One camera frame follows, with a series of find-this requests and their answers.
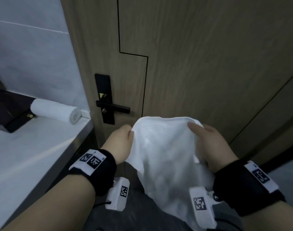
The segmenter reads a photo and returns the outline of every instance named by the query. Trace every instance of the person's right hand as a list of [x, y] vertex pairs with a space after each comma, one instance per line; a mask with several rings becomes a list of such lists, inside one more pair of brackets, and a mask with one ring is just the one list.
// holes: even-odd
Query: person's right hand
[[238, 160], [223, 136], [215, 128], [206, 124], [203, 124], [203, 128], [193, 122], [188, 122], [187, 125], [198, 136], [198, 150], [206, 160], [210, 171], [216, 173]]

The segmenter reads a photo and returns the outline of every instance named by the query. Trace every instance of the black cable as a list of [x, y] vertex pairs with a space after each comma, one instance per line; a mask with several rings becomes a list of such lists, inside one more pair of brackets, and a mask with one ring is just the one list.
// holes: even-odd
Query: black cable
[[221, 218], [215, 218], [215, 221], [221, 221], [221, 222], [226, 222], [232, 226], [234, 226], [237, 230], [239, 231], [243, 231], [240, 227], [238, 227], [237, 225], [233, 224], [232, 222], [225, 220], [225, 219], [221, 219]]
[[94, 208], [94, 207], [98, 207], [98, 206], [100, 206], [100, 205], [104, 205], [104, 204], [111, 204], [111, 201], [109, 201], [109, 202], [104, 202], [104, 203], [99, 203], [99, 204], [95, 204], [95, 205], [93, 206], [93, 208]]

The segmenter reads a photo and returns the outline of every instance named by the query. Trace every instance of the door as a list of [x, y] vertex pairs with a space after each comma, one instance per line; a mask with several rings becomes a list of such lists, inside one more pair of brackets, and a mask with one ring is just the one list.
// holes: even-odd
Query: door
[[[61, 0], [98, 144], [141, 116], [190, 116], [231, 142], [293, 76], [293, 0]], [[111, 77], [104, 124], [95, 73]]]

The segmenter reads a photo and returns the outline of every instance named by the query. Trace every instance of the white sensor device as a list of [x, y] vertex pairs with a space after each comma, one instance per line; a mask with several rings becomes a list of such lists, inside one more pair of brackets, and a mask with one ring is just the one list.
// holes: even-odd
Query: white sensor device
[[126, 206], [128, 197], [129, 180], [124, 177], [115, 177], [114, 186], [108, 191], [106, 202], [111, 204], [105, 204], [106, 209], [123, 211]]
[[212, 206], [221, 202], [213, 199], [214, 191], [207, 192], [205, 187], [196, 186], [189, 188], [189, 193], [198, 225], [203, 229], [215, 229], [217, 222]]

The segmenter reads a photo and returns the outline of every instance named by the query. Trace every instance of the forearm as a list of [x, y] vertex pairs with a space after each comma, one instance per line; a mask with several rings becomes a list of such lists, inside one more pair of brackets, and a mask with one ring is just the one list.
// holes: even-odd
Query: forearm
[[245, 231], [293, 231], [293, 207], [279, 201], [242, 218]]
[[68, 175], [3, 230], [81, 230], [94, 201], [91, 183], [82, 175]]

